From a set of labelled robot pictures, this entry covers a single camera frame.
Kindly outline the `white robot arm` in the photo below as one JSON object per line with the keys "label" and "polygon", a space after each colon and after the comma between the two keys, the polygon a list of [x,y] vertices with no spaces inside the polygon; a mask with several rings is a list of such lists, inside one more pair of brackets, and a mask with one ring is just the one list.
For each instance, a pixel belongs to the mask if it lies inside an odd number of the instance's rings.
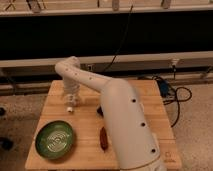
{"label": "white robot arm", "polygon": [[100,106],[120,171],[167,171],[144,115],[139,95],[128,81],[82,70],[76,57],[61,60],[55,71],[100,93]]}

